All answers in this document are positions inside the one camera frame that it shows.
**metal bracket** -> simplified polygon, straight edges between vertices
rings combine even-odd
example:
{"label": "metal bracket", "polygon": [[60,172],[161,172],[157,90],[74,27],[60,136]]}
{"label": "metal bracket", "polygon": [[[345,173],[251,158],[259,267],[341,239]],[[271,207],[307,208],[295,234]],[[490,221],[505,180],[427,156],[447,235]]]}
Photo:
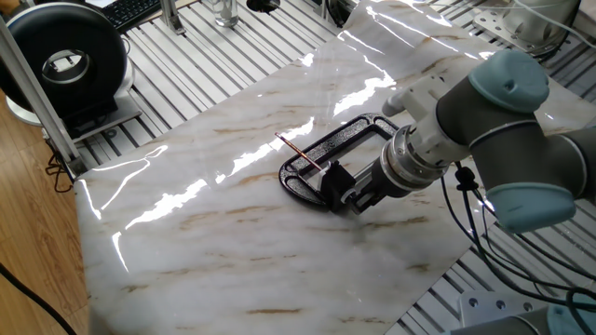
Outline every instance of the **metal bracket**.
{"label": "metal bracket", "polygon": [[176,34],[184,34],[186,30],[183,23],[178,16],[178,8],[176,8],[176,0],[159,0],[161,3],[161,20]]}
{"label": "metal bracket", "polygon": [[[0,60],[6,65],[10,75],[27,97],[64,161],[69,165],[77,161],[80,153],[3,20],[0,22]],[[85,172],[85,167],[82,164],[75,164],[73,172],[78,175]]]}
{"label": "metal bracket", "polygon": [[462,327],[472,327],[549,306],[522,295],[490,291],[468,291],[459,297]]}
{"label": "metal bracket", "polygon": [[[536,6],[540,3],[535,0],[522,1],[552,20],[562,24],[573,22],[571,16],[574,14],[575,0],[542,7]],[[565,30],[538,18],[515,3],[503,8],[484,10],[474,18],[474,26],[535,56],[550,52],[565,36]]]}

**metal grating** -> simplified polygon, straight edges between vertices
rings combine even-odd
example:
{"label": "metal grating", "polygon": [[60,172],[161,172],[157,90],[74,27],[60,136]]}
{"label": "metal grating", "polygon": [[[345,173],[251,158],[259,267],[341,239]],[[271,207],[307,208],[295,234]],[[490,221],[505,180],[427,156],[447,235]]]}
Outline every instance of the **metal grating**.
{"label": "metal grating", "polygon": [[144,145],[339,33],[305,0],[284,0],[271,16],[248,10],[245,0],[238,3],[234,30],[215,25],[209,7],[194,3],[179,9],[183,35],[160,19],[124,35],[135,69],[130,95],[142,115],[80,142],[88,168]]}
{"label": "metal grating", "polygon": [[[240,23],[232,30],[212,21],[200,3],[180,9],[187,30],[172,33],[161,20],[129,31],[130,58],[136,70],[131,96],[142,115],[83,141],[79,149],[93,168],[179,126],[212,105],[236,94],[300,56],[334,38],[339,30],[323,20],[308,0],[283,0],[271,17],[255,15],[240,1]],[[433,0],[433,8],[470,34],[499,47],[508,45],[475,29],[474,16],[500,2],[495,0]],[[573,36],[549,60],[547,73],[578,96],[596,102],[596,51]],[[596,208],[578,202],[577,215],[554,228],[527,237],[557,257],[596,272]],[[586,285],[585,279],[537,256],[517,238],[498,227],[489,231],[493,248],[516,260],[533,276],[566,285]],[[534,289],[527,282],[522,288]],[[510,290],[494,277],[471,248],[403,315],[387,335],[439,334],[460,328],[459,296],[467,290]],[[543,288],[550,296],[560,292]]]}

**marble surface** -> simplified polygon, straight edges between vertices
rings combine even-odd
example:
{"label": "marble surface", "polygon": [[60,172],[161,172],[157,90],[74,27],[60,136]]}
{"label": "marble surface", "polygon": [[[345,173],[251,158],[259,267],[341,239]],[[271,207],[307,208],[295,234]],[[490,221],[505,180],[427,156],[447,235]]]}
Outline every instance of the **marble surface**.
{"label": "marble surface", "polygon": [[596,22],[596,0],[582,0],[579,10],[584,13],[592,22]]}
{"label": "marble surface", "polygon": [[[75,191],[92,311],[114,334],[383,334],[469,247],[440,184],[359,217],[308,208],[279,185],[293,152],[274,133],[306,147],[421,75],[454,85],[494,51],[426,6],[361,2],[336,39],[86,173]],[[547,132],[595,115],[550,87]],[[341,162],[356,172],[381,144]]]}

